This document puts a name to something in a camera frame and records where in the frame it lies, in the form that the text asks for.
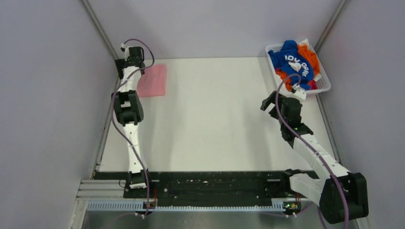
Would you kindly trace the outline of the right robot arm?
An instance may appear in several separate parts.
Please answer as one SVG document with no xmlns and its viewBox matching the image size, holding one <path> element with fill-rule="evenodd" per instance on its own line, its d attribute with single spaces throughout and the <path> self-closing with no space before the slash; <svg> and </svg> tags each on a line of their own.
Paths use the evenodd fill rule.
<svg viewBox="0 0 405 229">
<path fill-rule="evenodd" d="M 278 120 L 281 136 L 311 167 L 317 178 L 299 169 L 287 169 L 280 191 L 287 197 L 299 193 L 319 208 L 330 224 L 347 223 L 369 215 L 367 181 L 362 173 L 353 173 L 324 149 L 313 131 L 302 122 L 302 103 L 274 90 L 262 101 L 260 109 L 274 107 L 269 115 Z"/>
</svg>

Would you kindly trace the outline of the pink t-shirt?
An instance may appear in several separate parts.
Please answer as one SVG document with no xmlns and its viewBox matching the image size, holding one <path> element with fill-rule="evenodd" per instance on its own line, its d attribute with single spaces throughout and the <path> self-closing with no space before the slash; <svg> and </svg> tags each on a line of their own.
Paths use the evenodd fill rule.
<svg viewBox="0 0 405 229">
<path fill-rule="evenodd" d="M 145 70 L 137 84 L 137 94 L 141 98 L 164 96 L 166 94 L 166 64 L 153 65 Z"/>
</svg>

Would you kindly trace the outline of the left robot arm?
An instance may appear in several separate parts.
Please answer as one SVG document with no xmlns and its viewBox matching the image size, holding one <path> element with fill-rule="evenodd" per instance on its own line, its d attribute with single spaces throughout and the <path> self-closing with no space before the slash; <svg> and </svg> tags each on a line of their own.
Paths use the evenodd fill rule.
<svg viewBox="0 0 405 229">
<path fill-rule="evenodd" d="M 144 50 L 139 46 L 121 45 L 124 58 L 115 61 L 120 84 L 113 95 L 115 121 L 122 126 L 121 133 L 128 146 L 128 189 L 135 189 L 141 197 L 153 192 L 153 184 L 147 181 L 139 145 L 139 123 L 144 119 L 143 108 L 137 93 L 137 85 L 144 74 Z"/>
</svg>

